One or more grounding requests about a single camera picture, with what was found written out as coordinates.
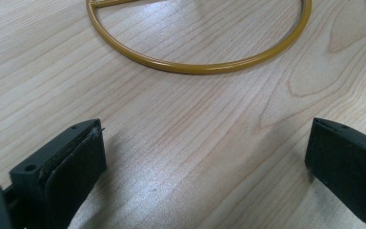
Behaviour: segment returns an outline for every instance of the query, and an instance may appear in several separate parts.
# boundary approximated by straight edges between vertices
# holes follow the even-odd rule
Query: light wood grain surface
[[[269,48],[299,11],[299,0],[143,0],[99,15],[139,52],[216,63]],[[109,170],[71,228],[366,228],[308,179],[314,116],[366,134],[366,0],[315,0],[278,58],[210,76],[131,62],[83,0],[0,0],[0,184],[73,123],[106,127]]]

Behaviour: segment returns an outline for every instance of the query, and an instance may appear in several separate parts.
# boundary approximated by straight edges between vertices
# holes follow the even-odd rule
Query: metal ring
[[[290,47],[296,39],[302,34],[308,20],[311,16],[312,11],[312,0],[301,0],[302,1],[302,12],[301,16],[296,23],[294,29],[285,36],[279,43],[266,50],[265,52],[259,53],[255,56],[248,57],[241,60],[236,60],[227,63],[219,64],[206,64],[206,65],[192,65],[192,64],[181,64],[174,63],[170,61],[155,59],[141,53],[135,52],[125,45],[121,44],[119,41],[114,39],[101,25],[97,18],[96,9],[104,8],[108,6],[119,5],[128,2],[134,2],[137,0],[104,0],[104,1],[94,1],[87,0],[86,6],[88,9],[88,15],[94,28],[99,32],[99,34],[105,39],[105,41],[112,46],[115,50],[128,57],[129,59],[140,63],[142,65],[158,69],[165,72],[171,73],[184,73],[184,74],[214,74],[214,73],[229,73],[233,71],[243,70],[254,65],[265,62],[284,50]]]

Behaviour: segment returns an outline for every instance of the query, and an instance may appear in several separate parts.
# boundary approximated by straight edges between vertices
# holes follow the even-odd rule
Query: wood grain pattern
[[[216,63],[279,41],[299,2],[143,0],[99,16],[139,52]],[[308,179],[314,116],[366,134],[366,0],[314,1],[278,58],[210,76],[131,62],[83,0],[0,0],[0,184],[73,123],[106,127],[109,170],[71,228],[366,228]]]

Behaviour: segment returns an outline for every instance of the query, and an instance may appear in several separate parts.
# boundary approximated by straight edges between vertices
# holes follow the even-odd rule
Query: curved yellow rod
[[[108,6],[114,6],[122,3],[134,2],[137,0],[104,0],[104,1],[94,1],[87,0],[88,15],[94,28],[99,32],[99,34],[105,39],[105,41],[112,46],[114,49],[128,57],[129,59],[140,63],[142,65],[158,69],[161,71],[171,72],[171,73],[184,73],[184,74],[214,74],[214,73],[229,73],[233,71],[243,70],[251,66],[260,64],[267,61],[279,53],[290,47],[296,39],[302,34],[308,20],[311,16],[312,11],[312,0],[301,0],[302,1],[302,13],[296,23],[293,31],[284,37],[278,44],[274,45],[265,52],[259,53],[255,56],[248,57],[242,60],[237,60],[227,63],[219,64],[206,64],[206,65],[192,65],[192,64],[181,64],[173,63],[169,61],[155,59],[138,52],[135,52],[128,47],[121,44],[119,41],[114,39],[101,25],[97,18],[96,9],[104,8]]]

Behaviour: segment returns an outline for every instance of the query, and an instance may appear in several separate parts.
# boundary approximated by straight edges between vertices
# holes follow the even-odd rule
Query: wooden table
[[[100,10],[128,47],[186,63],[261,52],[299,0],[143,0]],[[132,62],[84,0],[0,0],[0,184],[64,129],[100,118],[108,171],[71,228],[366,228],[304,166],[312,118],[366,134],[366,0],[314,1],[300,39],[221,75]]]

